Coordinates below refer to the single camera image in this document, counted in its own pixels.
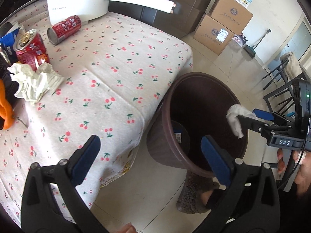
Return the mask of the person's right hand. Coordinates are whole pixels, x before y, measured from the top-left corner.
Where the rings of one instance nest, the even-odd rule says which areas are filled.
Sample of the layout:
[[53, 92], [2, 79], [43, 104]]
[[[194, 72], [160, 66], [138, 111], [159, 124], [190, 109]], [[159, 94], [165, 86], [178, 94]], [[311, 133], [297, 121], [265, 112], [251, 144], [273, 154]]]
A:
[[[281, 148], [277, 150], [277, 159], [278, 159], [278, 167], [277, 172], [281, 174], [285, 171], [286, 166], [285, 162], [283, 161], [283, 151]], [[299, 171], [296, 175], [294, 180], [295, 184], [297, 185], [297, 195], [303, 196], [309, 189], [310, 186], [310, 152], [307, 152], [304, 157], [301, 158], [301, 166]]]

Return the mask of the person's left hand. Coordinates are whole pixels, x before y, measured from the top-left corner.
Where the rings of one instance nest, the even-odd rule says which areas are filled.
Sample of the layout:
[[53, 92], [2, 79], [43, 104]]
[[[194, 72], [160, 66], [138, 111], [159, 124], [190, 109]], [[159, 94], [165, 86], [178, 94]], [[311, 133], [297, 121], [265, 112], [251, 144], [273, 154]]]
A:
[[124, 225], [121, 229], [117, 230], [115, 233], [137, 233], [137, 231], [131, 223], [128, 223]]

